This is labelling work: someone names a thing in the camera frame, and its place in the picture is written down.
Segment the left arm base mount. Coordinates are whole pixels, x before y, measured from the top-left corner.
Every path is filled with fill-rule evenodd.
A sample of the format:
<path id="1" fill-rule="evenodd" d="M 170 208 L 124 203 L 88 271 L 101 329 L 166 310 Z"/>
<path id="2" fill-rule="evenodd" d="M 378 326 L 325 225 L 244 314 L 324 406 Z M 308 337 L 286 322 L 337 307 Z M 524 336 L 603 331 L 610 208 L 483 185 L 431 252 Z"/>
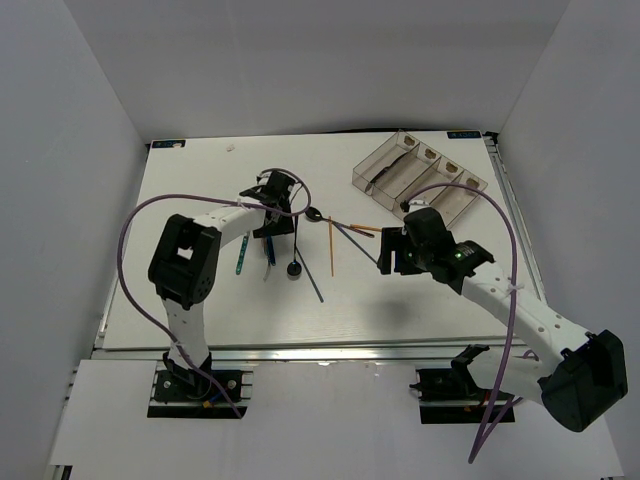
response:
<path id="1" fill-rule="evenodd" d="M 211 359 L 201 369 L 183 368 L 165 352 L 154 374 L 147 417 L 151 419 L 240 419 L 252 394 L 250 371 L 212 370 Z"/>

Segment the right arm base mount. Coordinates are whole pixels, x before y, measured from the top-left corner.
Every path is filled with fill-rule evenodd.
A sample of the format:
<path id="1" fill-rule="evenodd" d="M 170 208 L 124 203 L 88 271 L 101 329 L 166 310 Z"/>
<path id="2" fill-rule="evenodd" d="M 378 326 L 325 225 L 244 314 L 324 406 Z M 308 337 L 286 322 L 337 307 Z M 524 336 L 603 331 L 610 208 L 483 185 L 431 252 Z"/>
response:
<path id="1" fill-rule="evenodd" d="M 468 365 L 489 351 L 487 345 L 468 345 L 447 367 L 423 367 L 409 385 L 419 401 L 423 425 L 479 424 L 487 410 L 491 388 L 476 385 Z"/>

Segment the blue knife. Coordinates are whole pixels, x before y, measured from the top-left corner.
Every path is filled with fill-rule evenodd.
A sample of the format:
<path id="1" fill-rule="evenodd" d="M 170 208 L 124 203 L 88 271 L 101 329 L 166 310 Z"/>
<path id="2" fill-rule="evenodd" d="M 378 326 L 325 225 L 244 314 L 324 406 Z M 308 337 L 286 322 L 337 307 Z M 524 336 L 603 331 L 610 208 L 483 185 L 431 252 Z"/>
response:
<path id="1" fill-rule="evenodd" d="M 275 249 L 271 236 L 265 238 L 265 252 L 270 266 L 276 265 Z"/>

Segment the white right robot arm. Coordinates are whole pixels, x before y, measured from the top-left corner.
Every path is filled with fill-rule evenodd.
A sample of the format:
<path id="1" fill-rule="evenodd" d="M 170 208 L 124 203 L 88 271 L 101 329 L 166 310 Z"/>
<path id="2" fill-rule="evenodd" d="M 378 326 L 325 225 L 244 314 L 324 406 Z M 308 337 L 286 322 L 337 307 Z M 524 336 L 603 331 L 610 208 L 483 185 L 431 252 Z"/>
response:
<path id="1" fill-rule="evenodd" d="M 536 359 L 503 360 L 487 345 L 469 345 L 451 362 L 451 384 L 472 399 L 502 380 L 501 391 L 542 405 L 563 427 L 582 432 L 628 393 L 622 341 L 608 330 L 594 334 L 518 289 L 474 241 L 456 242 L 441 215 L 427 207 L 381 235 L 377 261 L 384 275 L 428 273 L 504 325 Z"/>

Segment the black steak knife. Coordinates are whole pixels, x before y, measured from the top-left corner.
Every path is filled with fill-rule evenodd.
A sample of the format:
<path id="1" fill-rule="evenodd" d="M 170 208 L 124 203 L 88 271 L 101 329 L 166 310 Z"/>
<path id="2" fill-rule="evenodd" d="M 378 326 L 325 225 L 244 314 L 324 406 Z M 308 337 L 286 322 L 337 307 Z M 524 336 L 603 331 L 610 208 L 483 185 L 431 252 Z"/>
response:
<path id="1" fill-rule="evenodd" d="M 374 185 L 381 180 L 393 167 L 399 164 L 406 157 L 410 156 L 410 152 L 406 152 L 399 157 L 397 157 L 393 162 L 385 167 L 383 167 L 366 185 L 364 192 L 368 194 L 374 187 Z"/>

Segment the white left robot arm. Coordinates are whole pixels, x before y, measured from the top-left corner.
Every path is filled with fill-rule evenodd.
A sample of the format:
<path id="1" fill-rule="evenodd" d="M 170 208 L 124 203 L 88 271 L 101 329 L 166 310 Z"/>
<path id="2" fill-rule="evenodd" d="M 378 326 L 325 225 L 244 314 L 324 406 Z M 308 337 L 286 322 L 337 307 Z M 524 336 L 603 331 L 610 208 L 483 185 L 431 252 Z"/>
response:
<path id="1" fill-rule="evenodd" d="M 257 185 L 240 193 L 240 205 L 222 206 L 195 218 L 171 216 L 164 227 L 148 270 L 162 300 L 171 333 L 163 355 L 167 370 L 188 398 L 199 399 L 211 387 L 211 356 L 204 333 L 204 301 L 211 293 L 223 247 L 248 235 L 261 239 L 270 260 L 273 238 L 294 232 L 291 193 L 297 180 L 270 170 Z M 242 204 L 251 200 L 257 208 Z"/>

